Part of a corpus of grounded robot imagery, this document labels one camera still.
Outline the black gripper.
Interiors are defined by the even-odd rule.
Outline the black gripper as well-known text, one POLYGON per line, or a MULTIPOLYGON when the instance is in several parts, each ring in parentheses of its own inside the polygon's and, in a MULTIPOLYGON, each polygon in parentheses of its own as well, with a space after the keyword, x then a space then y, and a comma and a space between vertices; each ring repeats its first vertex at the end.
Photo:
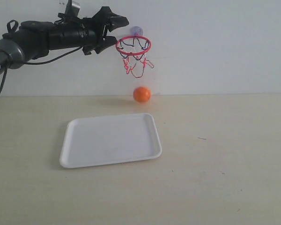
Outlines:
POLYGON ((58 13, 58 18, 48 31, 50 50, 86 47, 99 54, 118 42, 114 36, 103 38, 105 27, 112 32, 129 25, 125 16, 112 12, 109 6, 102 6, 92 18, 78 18, 64 13, 58 13))

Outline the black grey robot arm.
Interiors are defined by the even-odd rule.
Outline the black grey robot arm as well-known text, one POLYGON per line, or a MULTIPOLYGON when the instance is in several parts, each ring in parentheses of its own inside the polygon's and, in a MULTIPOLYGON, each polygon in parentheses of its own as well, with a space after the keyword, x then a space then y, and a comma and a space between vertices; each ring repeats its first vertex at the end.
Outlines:
POLYGON ((129 25, 125 16, 103 6, 92 17, 79 18, 80 4, 69 0, 55 22, 11 20, 0 39, 0 75, 18 69, 30 60, 45 57, 52 50, 82 49, 85 55, 97 54, 114 46, 117 39, 107 33, 129 25))

